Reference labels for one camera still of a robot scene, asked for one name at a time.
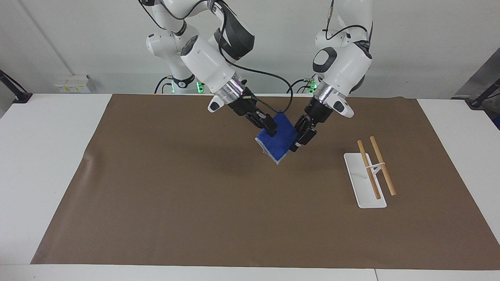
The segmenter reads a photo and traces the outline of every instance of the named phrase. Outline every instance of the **white tray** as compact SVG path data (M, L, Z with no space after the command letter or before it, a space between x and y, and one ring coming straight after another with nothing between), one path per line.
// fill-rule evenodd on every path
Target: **white tray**
M370 156L366 154L368 158L368 163L372 165ZM368 178L367 169L365 163L363 162L363 157L361 153L346 153L344 154L345 165L347 166L347 171L349 173L350 182L352 184L352 189L354 190L354 195L356 196L357 205L361 209L380 209L387 207L386 199L380 188L379 180L377 175L374 174L375 183L380 193L380 199L375 197L374 189L372 183Z

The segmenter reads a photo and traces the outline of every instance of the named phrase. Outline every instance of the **wooden stick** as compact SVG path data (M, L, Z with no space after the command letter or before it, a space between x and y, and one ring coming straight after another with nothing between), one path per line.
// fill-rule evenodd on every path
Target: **wooden stick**
M365 147L363 146L363 142L361 140L358 140L357 146L359 147L359 152L361 152L361 156L363 157L364 166L366 167L366 172L368 173L368 177L370 178L371 187L373 188L373 192L375 192L375 197L377 199L380 199L381 198L380 192L379 192L379 189L377 188L377 184L375 183L375 178L374 178L374 174L372 172L372 168L368 167L368 166L370 166L370 163L368 163L367 153L365 152Z
M382 154L380 153L379 146L377 145L377 142L375 141L374 136L370 136L370 141L371 145L373 146L373 149L375 150L376 158L379 163L383 163L384 159L382 158ZM382 168L382 173L383 177L385 178L385 182L387 183L387 186L389 187L390 195L394 196L396 195L396 189L394 189L393 181L391 180L391 177L389 176L389 171L387 170L386 164L381 165Z

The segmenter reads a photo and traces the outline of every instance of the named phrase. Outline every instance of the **white wall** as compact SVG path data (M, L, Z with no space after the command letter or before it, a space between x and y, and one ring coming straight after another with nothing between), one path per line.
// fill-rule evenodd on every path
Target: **white wall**
M226 2L256 35L241 65L291 81L312 75L329 0ZM499 12L498 0L374 0L374 61L356 95L450 98L500 46ZM220 24L208 12L188 22L205 37ZM33 92L54 92L55 77L73 72L101 93L151 93L170 74L145 47L156 30L136 0L1 0L0 68ZM255 93L286 90L239 72Z

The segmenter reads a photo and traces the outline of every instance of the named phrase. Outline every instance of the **blue towel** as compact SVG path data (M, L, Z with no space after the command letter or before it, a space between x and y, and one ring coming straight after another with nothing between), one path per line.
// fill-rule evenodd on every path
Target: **blue towel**
M290 146L294 144L299 134L284 113L276 114L273 119L277 124L276 135L271 137L268 131L263 129L255 141L262 147L264 153L269 155L278 165L285 158Z

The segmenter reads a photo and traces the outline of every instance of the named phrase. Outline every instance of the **green light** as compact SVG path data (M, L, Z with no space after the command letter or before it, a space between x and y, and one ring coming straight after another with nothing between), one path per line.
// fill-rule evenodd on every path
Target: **green light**
M196 82L196 85L198 86L198 93L202 94L205 90L205 87L204 87L205 84L200 83L200 82Z

